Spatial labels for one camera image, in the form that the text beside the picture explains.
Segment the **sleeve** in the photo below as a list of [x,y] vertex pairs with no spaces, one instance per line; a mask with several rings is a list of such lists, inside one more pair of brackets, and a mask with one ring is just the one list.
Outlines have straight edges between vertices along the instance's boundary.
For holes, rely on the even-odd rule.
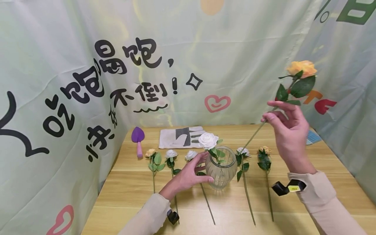
[[297,195],[312,217],[320,235],[367,235],[341,204],[329,179],[323,172],[316,174],[289,173],[306,188]]
[[118,235],[152,235],[162,226],[170,209],[170,201],[153,194],[141,210],[124,226]]

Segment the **artificial rose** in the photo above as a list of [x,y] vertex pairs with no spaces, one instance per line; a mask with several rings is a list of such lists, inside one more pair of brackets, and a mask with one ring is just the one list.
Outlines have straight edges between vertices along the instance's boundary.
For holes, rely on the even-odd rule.
[[174,158],[176,156],[177,152],[175,150],[170,149],[166,152],[166,158]]
[[213,133],[205,132],[199,137],[199,145],[204,149],[212,149],[217,145],[219,137]]
[[145,156],[146,156],[146,157],[150,157],[150,156],[153,155],[154,153],[155,153],[155,149],[149,149],[149,150],[146,152]]
[[259,148],[260,151],[263,151],[264,149],[265,149],[266,154],[271,153],[271,149],[268,146],[262,146],[262,147]]
[[[237,149],[237,151],[240,153],[240,151],[241,151],[242,149],[243,149],[243,148],[240,147],[240,148]],[[248,151],[248,149],[244,148],[243,151],[242,151],[241,153],[246,153],[246,156],[249,157],[249,151]]]
[[187,155],[185,156],[185,160],[186,161],[190,161],[192,160],[194,157],[196,157],[197,155],[197,152],[196,151],[193,151],[193,150],[189,150]]
[[291,67],[287,68],[286,70],[293,76],[303,70],[303,75],[301,78],[315,75],[317,72],[315,65],[311,61],[293,61],[291,63]]

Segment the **glass vase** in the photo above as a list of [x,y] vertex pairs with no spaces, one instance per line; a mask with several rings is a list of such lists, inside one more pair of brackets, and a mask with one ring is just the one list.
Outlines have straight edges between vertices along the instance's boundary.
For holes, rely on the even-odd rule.
[[220,158],[224,160],[221,164],[209,154],[206,158],[205,169],[206,174],[213,177],[214,183],[210,186],[215,190],[222,190],[236,175],[238,165],[236,164],[235,153],[226,146],[217,146],[217,150],[224,152],[225,156]]

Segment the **white glove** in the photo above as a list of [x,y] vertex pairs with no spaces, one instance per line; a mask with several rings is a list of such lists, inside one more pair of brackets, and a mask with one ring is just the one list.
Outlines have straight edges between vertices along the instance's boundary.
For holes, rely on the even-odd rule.
[[205,131],[201,126],[181,129],[163,129],[159,136],[160,149],[191,149],[199,146],[199,137]]

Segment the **small garden trowel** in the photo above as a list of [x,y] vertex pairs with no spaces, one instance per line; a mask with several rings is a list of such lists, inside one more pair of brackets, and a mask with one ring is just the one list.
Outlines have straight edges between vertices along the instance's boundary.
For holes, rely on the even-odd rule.
[[132,142],[137,143],[137,157],[142,158],[141,141],[145,139],[145,133],[141,128],[135,127],[132,132]]

